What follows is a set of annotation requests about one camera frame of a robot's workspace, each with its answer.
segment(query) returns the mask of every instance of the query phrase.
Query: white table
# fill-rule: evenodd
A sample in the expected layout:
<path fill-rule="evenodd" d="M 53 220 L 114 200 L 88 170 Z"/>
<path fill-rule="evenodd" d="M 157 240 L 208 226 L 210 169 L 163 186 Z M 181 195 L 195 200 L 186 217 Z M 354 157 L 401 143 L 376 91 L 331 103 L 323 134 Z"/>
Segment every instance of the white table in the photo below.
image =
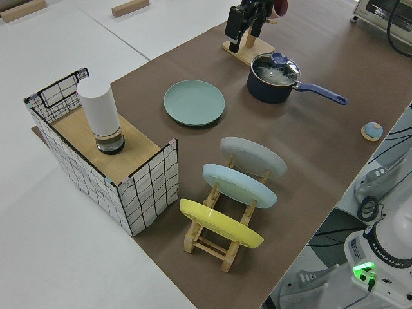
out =
<path fill-rule="evenodd" d="M 114 18 L 111 8 L 127 0 L 72 0 L 110 32 L 154 59 L 227 20 L 240 0 L 151 0 L 150 5 Z"/>
<path fill-rule="evenodd" d="M 70 1 L 47 3 L 0 21 L 1 306 L 193 308 L 31 131 L 23 98 L 83 66 L 116 80 L 147 62 Z"/>

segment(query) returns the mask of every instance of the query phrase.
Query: pot lid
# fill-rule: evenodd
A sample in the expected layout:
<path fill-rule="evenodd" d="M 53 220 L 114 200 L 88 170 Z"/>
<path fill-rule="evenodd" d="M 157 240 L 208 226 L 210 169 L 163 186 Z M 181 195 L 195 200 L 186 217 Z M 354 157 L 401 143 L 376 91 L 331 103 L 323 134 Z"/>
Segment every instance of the pot lid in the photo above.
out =
<path fill-rule="evenodd" d="M 264 53 L 252 62 L 252 71 L 262 81 L 274 86 L 290 86 L 300 76 L 297 64 L 282 53 Z"/>

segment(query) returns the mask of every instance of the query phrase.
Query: cylindrical container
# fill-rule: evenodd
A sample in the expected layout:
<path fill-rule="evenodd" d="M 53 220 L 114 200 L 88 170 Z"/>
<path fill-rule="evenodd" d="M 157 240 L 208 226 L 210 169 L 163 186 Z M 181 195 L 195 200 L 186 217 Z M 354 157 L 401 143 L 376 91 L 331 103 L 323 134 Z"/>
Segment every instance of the cylindrical container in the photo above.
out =
<path fill-rule="evenodd" d="M 110 83 L 99 77 L 86 77 L 77 84 L 77 94 L 97 148 L 107 155 L 120 152 L 124 137 Z"/>

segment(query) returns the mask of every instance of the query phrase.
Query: green light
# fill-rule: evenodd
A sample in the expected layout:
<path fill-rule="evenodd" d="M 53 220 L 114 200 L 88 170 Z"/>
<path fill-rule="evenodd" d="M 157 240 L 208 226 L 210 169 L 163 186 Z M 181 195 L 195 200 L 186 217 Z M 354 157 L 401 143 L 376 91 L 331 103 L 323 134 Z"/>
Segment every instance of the green light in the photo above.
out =
<path fill-rule="evenodd" d="M 355 274 L 355 277 L 360 278 L 362 271 L 368 272 L 372 268 L 375 268 L 375 264 L 373 262 L 366 262 L 363 264 L 359 264 L 353 267 L 353 273 Z"/>
<path fill-rule="evenodd" d="M 365 269 L 365 268 L 374 268 L 374 267 L 375 267 L 374 263 L 366 262 L 366 263 L 354 266 L 353 271 L 357 272 L 357 271 L 360 271 L 360 270 Z"/>

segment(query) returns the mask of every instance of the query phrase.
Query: brown mat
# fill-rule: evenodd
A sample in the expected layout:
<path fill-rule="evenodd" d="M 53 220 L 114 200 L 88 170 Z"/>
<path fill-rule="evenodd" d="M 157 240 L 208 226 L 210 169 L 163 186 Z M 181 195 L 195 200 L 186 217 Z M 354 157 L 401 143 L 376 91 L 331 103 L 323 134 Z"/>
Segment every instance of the brown mat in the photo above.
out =
<path fill-rule="evenodd" d="M 376 149 L 361 127 L 376 121 L 388 132 L 412 99 L 411 59 L 392 50 L 383 32 L 351 24 L 354 6 L 351 0 L 293 0 L 279 24 L 264 25 L 261 34 L 298 63 L 301 81 L 344 95 L 347 106 L 296 91 L 283 104 L 256 100 L 246 88 L 249 68 L 221 48 L 224 25 L 112 84 L 118 112 L 143 134 L 158 145 L 178 139 L 181 198 L 206 198 L 211 188 L 202 166 L 225 163 L 219 149 L 225 136 L 260 143 L 288 165 L 282 179 L 267 182 L 278 203 L 257 209 L 249 225 L 265 242 L 241 247 L 228 274 L 215 257 L 183 251 L 190 221 L 178 202 L 135 237 L 196 307 L 259 308 Z M 215 123 L 187 127 L 166 113 L 165 92 L 187 79 L 210 82 L 223 93 L 225 112 Z M 244 210 L 224 197 L 216 209 L 233 218 Z"/>

